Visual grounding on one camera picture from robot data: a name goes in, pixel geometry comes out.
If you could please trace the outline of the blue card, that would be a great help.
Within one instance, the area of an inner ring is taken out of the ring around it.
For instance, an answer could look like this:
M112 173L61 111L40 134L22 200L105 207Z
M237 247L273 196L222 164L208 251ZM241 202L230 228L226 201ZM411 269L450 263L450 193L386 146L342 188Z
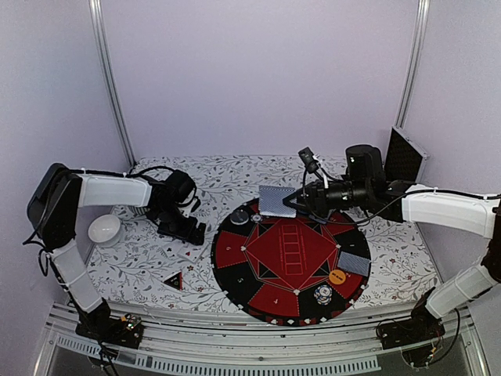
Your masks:
M370 274L371 260L342 251L337 262L337 267L345 272L368 277Z
M260 215L295 218L296 210L287 207L283 199L295 192L293 187L259 186L258 210Z

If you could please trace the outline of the white blue chip row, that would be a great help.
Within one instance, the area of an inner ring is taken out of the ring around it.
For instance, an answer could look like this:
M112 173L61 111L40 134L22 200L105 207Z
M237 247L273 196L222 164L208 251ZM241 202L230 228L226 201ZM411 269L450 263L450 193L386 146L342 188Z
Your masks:
M261 222L263 220L263 217L260 214L254 214L251 217L253 222Z

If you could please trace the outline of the two of clubs card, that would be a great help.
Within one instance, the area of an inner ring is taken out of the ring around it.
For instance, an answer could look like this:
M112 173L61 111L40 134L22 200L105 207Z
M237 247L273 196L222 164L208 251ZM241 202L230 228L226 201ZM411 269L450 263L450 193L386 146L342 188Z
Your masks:
M179 250L177 248L172 247L159 247L157 249L157 256L162 259L167 260L177 260L180 259L178 255Z

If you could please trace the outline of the black dealer button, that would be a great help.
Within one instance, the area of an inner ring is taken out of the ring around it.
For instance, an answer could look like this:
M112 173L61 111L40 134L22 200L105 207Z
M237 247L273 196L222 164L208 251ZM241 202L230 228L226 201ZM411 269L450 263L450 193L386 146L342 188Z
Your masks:
M245 225L249 222L249 219L249 214L243 209L236 209L229 216L230 222L235 226Z

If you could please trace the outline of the orange big blind button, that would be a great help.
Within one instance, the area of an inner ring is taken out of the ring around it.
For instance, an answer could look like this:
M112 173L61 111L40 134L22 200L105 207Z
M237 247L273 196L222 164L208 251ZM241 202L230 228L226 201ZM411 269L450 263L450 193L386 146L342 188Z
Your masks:
M329 274L329 282L333 285L341 285L346 279L346 273L341 269L334 269Z

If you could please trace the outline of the white blue chip stack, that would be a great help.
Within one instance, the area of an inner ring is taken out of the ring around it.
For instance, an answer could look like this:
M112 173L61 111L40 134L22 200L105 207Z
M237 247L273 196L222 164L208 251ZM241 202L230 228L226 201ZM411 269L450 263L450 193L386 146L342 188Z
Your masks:
M327 306L331 303L333 297L333 290L328 284L318 286L314 290L314 299L321 306Z

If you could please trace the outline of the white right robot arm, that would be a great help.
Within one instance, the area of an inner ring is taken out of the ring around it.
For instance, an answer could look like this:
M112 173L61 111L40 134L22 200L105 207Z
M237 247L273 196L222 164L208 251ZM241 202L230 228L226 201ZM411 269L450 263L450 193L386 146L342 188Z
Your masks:
M373 218L408 222L424 230L433 249L440 245L462 248L464 258L456 262L451 276L423 296L405 324L405 335L422 341L440 320L454 309L474 301L500 284L500 196L440 189L408 180L389 181L385 176L380 150L360 144L345 151L346 172L335 179L307 147L299 158L306 175L316 181L302 182L296 193L283 203L313 219L331 223L335 210L360 208ZM482 245L484 251L467 255L466 246Z

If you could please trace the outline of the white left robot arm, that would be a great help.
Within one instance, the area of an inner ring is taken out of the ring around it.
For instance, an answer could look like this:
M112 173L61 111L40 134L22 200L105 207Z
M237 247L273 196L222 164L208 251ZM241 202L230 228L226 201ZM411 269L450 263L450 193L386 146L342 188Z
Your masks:
M38 244L49 254L62 288L74 304L88 314L86 327L100 340L111 339L117 328L113 318L98 308L104 305L78 249L77 219L82 208L117 205L143 208L157 233L202 245L206 224L192 213L200 206L197 186L185 172L168 168L165 179L152 177L161 166L119 173L72 169L51 164L27 205L33 227L25 245Z

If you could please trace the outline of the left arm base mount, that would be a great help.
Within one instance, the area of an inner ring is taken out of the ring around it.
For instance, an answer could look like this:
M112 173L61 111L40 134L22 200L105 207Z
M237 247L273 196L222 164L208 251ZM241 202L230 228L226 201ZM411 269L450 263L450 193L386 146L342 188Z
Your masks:
M109 314L84 314L80 316L76 334L98 342L138 349L142 341L144 326L134 317L113 318Z

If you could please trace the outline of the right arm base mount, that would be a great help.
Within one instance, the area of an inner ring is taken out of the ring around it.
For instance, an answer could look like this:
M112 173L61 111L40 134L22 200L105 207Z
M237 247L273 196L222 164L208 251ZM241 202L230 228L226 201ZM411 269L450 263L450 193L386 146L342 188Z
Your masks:
M441 321L427 325L415 319L383 320L376 327L376 336L383 349L409 347L402 352L402 358L415 368L431 363L444 334Z

